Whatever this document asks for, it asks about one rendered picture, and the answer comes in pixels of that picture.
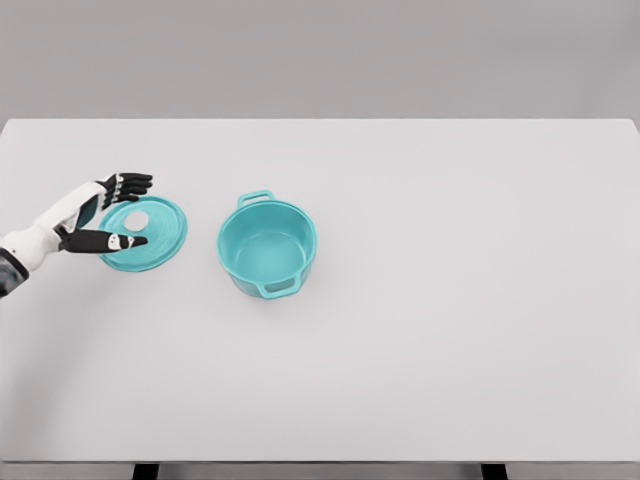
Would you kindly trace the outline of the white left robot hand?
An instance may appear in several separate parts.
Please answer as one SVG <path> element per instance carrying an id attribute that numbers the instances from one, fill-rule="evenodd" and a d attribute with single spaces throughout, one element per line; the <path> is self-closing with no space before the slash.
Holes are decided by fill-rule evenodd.
<path id="1" fill-rule="evenodd" d="M 52 252 L 106 254 L 145 245 L 142 236 L 87 230 L 98 214 L 122 202 L 137 202 L 152 187 L 153 176 L 143 173 L 114 173 L 89 181 L 68 193 L 40 215 L 35 223 L 51 235 Z"/>

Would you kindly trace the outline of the teal pot lid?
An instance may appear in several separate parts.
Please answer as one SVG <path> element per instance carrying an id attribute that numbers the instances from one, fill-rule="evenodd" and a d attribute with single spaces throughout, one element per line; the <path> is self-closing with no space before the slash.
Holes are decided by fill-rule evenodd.
<path id="1" fill-rule="evenodd" d="M 146 215 L 139 230 L 127 227 L 132 214 Z M 158 196 L 143 196 L 136 202 L 111 207 L 101 218 L 99 230 L 125 236 L 143 236 L 148 243 L 131 249 L 103 253 L 99 258 L 109 267 L 124 272 L 142 272 L 170 260 L 182 247 L 188 230 L 186 215 L 174 202 Z"/>

